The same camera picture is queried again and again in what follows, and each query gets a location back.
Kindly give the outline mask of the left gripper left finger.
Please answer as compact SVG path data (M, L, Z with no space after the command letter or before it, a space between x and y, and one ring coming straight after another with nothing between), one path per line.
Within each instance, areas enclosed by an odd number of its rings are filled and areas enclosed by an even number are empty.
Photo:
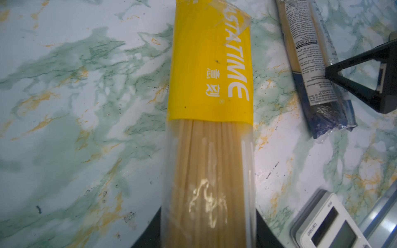
M161 208L131 248L161 248Z

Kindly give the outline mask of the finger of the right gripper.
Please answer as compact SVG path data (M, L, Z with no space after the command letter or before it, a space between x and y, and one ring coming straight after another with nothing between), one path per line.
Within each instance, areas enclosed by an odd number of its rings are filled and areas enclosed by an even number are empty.
M393 112L397 109L397 40L328 66L325 76L378 113Z

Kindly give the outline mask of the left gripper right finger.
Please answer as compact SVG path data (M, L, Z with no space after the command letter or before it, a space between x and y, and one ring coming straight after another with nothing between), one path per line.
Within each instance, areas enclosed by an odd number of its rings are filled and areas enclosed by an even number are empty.
M284 248L256 210L256 248Z

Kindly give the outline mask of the yellow pasta bag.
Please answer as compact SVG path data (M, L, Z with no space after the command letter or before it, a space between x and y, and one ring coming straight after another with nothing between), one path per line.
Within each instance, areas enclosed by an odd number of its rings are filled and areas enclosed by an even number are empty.
M256 246L250 25L227 1L176 2L164 248Z

